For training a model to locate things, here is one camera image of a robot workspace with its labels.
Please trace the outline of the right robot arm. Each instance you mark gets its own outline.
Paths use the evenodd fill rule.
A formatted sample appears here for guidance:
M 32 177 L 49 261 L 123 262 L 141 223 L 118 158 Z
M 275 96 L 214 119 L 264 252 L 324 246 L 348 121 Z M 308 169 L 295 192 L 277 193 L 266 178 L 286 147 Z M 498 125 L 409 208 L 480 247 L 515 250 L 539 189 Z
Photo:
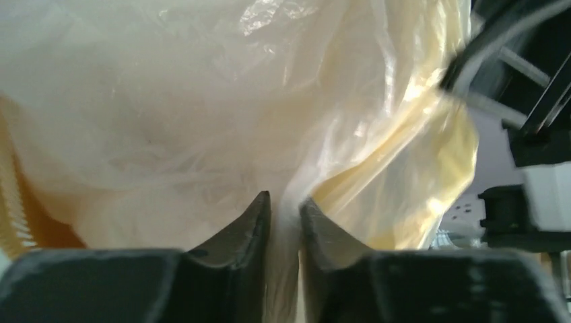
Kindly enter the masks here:
M 570 250 L 570 2 L 474 1 L 474 37 L 440 89 L 501 120 L 521 184 L 479 197 L 483 240 L 551 256 Z

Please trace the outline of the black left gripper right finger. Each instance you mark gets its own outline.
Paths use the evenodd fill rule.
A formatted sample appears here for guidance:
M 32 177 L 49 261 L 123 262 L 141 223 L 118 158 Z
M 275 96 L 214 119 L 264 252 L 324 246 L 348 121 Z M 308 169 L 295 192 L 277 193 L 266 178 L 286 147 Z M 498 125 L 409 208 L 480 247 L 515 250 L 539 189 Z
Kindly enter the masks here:
M 373 250 L 300 207 L 309 322 L 569 322 L 553 279 L 517 251 Z

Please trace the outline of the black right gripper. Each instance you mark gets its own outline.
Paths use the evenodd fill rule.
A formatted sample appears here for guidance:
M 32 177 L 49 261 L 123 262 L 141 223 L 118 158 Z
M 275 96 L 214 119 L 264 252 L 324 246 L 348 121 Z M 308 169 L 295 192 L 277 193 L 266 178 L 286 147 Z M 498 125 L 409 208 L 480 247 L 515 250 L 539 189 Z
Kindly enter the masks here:
M 570 160 L 570 2 L 474 1 L 440 88 L 498 117 L 518 168 Z

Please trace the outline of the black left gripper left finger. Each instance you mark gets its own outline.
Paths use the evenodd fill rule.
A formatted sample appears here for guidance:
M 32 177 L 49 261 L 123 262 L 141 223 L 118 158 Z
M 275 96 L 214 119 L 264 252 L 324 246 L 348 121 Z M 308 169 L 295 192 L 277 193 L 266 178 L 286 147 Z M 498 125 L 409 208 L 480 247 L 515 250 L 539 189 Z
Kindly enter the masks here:
M 2 322 L 260 322 L 271 197 L 189 251 L 48 249 L 1 279 Z

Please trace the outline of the translucent cream trash bag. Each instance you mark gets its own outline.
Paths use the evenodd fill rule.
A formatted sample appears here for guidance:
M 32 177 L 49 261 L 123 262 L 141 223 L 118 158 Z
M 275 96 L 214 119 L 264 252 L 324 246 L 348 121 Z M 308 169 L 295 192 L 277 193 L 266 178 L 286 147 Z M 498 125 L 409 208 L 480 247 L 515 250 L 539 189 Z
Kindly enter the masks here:
M 438 90 L 469 1 L 2 1 L 1 113 L 91 248 L 195 247 L 266 190 L 263 319 L 297 322 L 298 207 L 426 249 L 478 138 Z

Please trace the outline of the orange plastic trash bin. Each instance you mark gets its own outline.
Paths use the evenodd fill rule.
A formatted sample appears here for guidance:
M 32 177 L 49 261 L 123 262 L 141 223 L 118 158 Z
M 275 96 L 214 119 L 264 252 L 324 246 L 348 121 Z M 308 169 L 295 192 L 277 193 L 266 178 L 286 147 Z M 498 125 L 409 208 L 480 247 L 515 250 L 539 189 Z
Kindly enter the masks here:
M 15 260 L 41 248 L 85 249 L 86 245 L 70 226 L 49 217 L 32 194 L 1 117 L 1 251 Z

